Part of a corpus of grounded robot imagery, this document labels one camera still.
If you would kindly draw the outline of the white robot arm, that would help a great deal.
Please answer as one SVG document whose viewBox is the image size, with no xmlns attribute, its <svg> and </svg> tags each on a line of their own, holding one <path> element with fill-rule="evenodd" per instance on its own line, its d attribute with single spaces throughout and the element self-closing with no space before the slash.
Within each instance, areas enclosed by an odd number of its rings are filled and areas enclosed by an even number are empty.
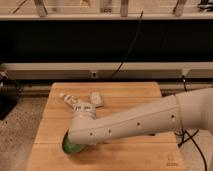
<svg viewBox="0 0 213 171">
<path fill-rule="evenodd" d="M 206 129 L 213 135 L 213 88 L 170 95 L 101 118 L 91 103 L 77 103 L 68 139 L 74 144 L 96 144 L 180 129 Z"/>
</svg>

